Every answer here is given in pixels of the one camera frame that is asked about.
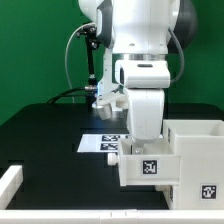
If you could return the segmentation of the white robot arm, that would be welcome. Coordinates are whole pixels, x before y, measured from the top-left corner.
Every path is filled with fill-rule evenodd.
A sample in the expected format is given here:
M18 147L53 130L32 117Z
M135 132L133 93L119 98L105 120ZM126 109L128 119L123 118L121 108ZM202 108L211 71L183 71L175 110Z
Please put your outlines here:
M157 141L163 120L164 90L177 81L166 55L181 54L192 41L197 16L191 0L78 0L96 27L96 38L116 58L117 90L97 97L100 117L112 104L127 111L134 153Z

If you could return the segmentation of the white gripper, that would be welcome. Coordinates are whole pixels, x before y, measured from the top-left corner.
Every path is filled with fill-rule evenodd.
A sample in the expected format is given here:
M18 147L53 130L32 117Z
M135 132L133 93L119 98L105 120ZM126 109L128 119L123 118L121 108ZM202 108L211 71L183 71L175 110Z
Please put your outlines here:
M126 89L128 99L127 128L134 143L132 154L142 155L144 145L159 138L163 110L162 89Z

